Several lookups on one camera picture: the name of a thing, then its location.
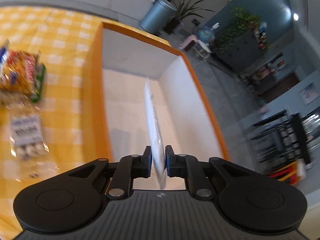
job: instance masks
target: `white label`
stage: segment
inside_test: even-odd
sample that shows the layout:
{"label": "white label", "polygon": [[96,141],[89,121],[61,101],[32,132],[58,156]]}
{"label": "white label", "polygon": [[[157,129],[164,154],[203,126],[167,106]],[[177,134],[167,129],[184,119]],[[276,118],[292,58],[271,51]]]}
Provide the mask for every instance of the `white label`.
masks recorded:
{"label": "white label", "polygon": [[37,114],[31,114],[10,120],[10,134],[15,146],[42,142],[40,117]]}

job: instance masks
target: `brown door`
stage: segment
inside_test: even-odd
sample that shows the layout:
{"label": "brown door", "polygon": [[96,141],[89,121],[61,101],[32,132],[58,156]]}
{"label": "brown door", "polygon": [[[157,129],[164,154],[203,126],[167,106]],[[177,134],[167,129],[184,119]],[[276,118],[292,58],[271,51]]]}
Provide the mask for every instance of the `brown door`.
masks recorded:
{"label": "brown door", "polygon": [[287,92],[290,88],[294,87],[298,83],[299,79],[297,78],[295,73],[292,73],[281,80],[279,83],[277,83],[274,87],[264,92],[261,96],[266,101],[266,103],[269,103],[281,96],[283,93]]}

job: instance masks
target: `wall outlet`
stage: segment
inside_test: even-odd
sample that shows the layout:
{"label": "wall outlet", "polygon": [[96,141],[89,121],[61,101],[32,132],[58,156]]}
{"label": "wall outlet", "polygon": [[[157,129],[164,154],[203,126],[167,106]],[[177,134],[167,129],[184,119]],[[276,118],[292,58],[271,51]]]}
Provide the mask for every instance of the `wall outlet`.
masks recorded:
{"label": "wall outlet", "polygon": [[196,18],[193,18],[191,21],[195,26],[199,26],[201,22],[199,22]]}

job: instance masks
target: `spotlight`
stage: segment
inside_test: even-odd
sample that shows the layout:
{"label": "spotlight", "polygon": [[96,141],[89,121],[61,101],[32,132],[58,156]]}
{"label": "spotlight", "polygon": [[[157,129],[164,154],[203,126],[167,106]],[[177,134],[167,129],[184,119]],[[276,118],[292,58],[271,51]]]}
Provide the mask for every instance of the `spotlight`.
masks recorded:
{"label": "spotlight", "polygon": [[295,21],[298,21],[299,20],[299,16],[298,16],[298,14],[293,14],[293,19],[295,20]]}

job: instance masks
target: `white round food item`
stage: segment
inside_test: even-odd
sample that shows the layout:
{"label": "white round food item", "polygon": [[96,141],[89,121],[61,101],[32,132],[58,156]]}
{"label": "white round food item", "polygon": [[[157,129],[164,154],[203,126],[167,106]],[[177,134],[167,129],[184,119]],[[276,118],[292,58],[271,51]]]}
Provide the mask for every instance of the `white round food item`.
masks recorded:
{"label": "white round food item", "polygon": [[35,148],[36,148],[36,151],[38,152],[38,154],[40,154],[40,155],[45,155],[46,154],[46,151],[44,150],[43,143],[36,143],[35,144]]}
{"label": "white round food item", "polygon": [[22,147],[16,147],[16,156],[20,159],[24,159],[27,154],[26,154],[26,151],[22,148]]}
{"label": "white round food item", "polygon": [[38,156],[36,148],[32,144],[29,144],[29,145],[26,146],[26,152],[30,157]]}

